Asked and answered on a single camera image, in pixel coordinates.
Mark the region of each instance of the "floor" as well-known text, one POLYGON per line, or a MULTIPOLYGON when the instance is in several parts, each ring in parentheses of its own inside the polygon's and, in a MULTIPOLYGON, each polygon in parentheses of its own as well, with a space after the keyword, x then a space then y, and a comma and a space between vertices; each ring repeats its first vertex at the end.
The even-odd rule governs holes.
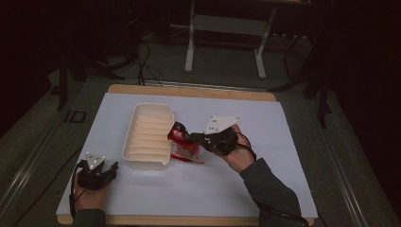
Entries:
MULTIPOLYGON (((271 37, 263 53, 268 77, 257 77, 252 39, 246 44, 216 39, 216 34, 197 34, 193 71, 183 71, 187 30, 178 29, 169 41, 153 34, 144 38, 140 54, 148 54, 145 84, 229 88, 268 92, 289 81, 283 56, 291 39, 271 37)), ((305 61, 310 44, 299 41, 288 55, 294 75, 305 61)), ((61 226, 55 212, 71 172, 77 150, 84 144, 104 93, 114 83, 136 84, 137 64, 115 73, 124 80, 107 79, 88 70, 85 81, 69 78, 69 98, 57 111, 57 96, 46 94, 0 140, 0 225, 61 226), (71 113, 86 113, 83 122, 71 113)), ((58 71, 49 75, 58 84, 58 71)), ((350 127, 336 94, 329 93, 330 113, 326 129, 317 120, 318 99, 305 99, 305 84, 275 93, 281 102, 296 149, 321 217, 313 226, 400 226, 363 150, 350 127)))

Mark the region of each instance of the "white paper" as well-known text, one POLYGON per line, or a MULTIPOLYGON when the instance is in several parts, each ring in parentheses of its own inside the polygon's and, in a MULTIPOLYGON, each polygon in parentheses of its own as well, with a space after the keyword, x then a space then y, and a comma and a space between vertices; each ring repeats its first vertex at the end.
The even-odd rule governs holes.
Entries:
MULTIPOLYGON (((317 211, 278 102, 106 94, 79 159, 85 152, 106 156, 106 171, 119 163, 105 211, 108 215, 258 217, 240 176, 216 155, 205 151, 204 165, 170 159, 167 170, 131 169, 122 157, 134 107, 139 103, 168 104, 188 132, 203 132, 213 115, 240 116, 242 133, 257 157, 263 157, 286 186, 295 191, 302 216, 317 211)), ((57 214, 69 214, 69 184, 57 214)))

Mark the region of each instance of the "white tray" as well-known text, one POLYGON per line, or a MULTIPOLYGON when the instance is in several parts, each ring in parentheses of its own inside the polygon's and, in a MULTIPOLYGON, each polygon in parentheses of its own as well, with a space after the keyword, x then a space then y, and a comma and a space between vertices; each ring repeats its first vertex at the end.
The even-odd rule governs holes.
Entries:
POLYGON ((131 168, 166 169, 171 151, 167 135, 173 124, 168 105, 141 103, 135 107, 123 150, 131 168))

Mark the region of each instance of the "sleeve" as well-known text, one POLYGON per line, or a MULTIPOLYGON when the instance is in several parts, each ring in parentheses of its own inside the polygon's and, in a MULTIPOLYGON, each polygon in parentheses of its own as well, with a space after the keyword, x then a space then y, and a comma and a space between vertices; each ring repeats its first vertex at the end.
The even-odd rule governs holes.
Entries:
POLYGON ((274 209, 296 216, 301 215, 297 195, 271 173, 263 158, 255 161, 239 174, 259 207, 259 226, 304 226, 299 220, 283 218, 270 211, 274 209))
POLYGON ((106 227, 106 213, 98 209, 80 210, 77 212, 73 227, 106 227))

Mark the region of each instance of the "wooden border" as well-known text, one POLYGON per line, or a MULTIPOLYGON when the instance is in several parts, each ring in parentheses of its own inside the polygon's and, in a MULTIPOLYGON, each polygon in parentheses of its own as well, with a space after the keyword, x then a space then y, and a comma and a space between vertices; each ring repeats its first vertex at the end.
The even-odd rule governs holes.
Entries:
MULTIPOLYGON (((58 215, 60 224, 71 224, 70 215, 58 215)), ((163 216, 106 216, 110 225, 150 226, 257 226, 258 218, 163 217, 163 216)))
POLYGON ((110 86, 108 92, 152 96, 191 96, 237 100, 276 101, 276 98, 272 93, 244 92, 206 88, 155 87, 114 84, 110 86))

